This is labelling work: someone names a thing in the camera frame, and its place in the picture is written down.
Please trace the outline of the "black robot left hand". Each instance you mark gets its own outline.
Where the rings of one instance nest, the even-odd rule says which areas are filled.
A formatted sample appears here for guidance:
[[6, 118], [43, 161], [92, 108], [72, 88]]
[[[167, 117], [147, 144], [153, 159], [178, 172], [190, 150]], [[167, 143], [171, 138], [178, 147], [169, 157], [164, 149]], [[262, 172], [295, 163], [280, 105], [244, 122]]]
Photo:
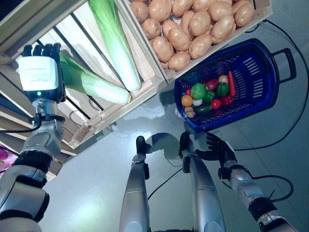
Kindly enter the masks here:
[[21, 85], [30, 102], [45, 99], [60, 103], [66, 100], [60, 48], [59, 43], [24, 47], [17, 63]]

